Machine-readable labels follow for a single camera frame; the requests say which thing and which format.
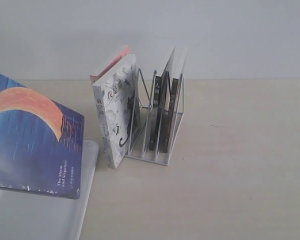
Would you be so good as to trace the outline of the grey white cat book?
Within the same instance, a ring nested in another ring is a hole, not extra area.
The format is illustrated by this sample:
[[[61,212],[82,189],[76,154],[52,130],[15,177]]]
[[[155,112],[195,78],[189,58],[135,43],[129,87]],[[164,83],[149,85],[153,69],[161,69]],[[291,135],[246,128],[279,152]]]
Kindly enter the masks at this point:
[[[108,167],[116,169],[141,131],[136,55],[127,54],[90,81]]]

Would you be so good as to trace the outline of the blue moon cover book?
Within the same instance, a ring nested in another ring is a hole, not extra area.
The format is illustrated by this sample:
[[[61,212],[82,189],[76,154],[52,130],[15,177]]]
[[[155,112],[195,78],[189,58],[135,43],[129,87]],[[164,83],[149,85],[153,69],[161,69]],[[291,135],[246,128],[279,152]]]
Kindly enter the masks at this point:
[[[0,73],[0,188],[77,199],[85,118]]]

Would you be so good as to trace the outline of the black spine thin book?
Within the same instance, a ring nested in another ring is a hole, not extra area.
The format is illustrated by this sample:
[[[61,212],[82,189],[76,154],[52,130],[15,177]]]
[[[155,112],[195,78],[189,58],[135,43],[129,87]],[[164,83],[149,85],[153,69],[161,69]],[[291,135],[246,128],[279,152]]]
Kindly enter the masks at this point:
[[[156,73],[154,75],[155,78],[154,78],[154,85],[153,85],[154,86],[153,102],[152,102],[152,110],[150,114],[151,132],[150,132],[149,150],[151,151],[155,150],[156,142],[157,142],[159,124],[161,120],[161,111],[163,107],[162,92],[164,87],[165,74],[166,72],[168,72],[169,74],[172,72],[174,54],[175,54],[175,45],[172,45],[169,48],[162,63],[159,64],[159,66],[155,70]]]

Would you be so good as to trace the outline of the dark brown gold book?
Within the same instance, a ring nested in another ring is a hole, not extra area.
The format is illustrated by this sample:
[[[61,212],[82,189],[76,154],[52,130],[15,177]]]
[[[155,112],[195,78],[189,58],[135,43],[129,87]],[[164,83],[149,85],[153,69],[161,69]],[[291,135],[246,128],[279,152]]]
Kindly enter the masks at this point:
[[[164,70],[160,151],[171,154],[184,114],[184,73],[189,48],[184,47],[177,62],[172,51]]]

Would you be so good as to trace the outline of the pink red spine book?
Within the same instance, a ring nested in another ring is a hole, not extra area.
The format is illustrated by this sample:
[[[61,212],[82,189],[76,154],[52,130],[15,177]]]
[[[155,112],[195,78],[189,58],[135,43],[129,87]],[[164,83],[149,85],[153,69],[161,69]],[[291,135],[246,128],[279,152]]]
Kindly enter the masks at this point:
[[[118,63],[124,56],[130,53],[128,45],[122,45],[115,50],[106,60],[104,60],[97,69],[90,74],[90,81],[93,85],[98,79],[106,74],[116,63]]]

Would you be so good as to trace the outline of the white plastic tray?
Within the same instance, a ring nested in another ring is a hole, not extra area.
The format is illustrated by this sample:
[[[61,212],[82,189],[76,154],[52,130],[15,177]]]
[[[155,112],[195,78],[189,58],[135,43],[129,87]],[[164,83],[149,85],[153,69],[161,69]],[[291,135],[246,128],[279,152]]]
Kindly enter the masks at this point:
[[[0,189],[0,240],[78,240],[99,149],[95,141],[83,143],[78,199]]]

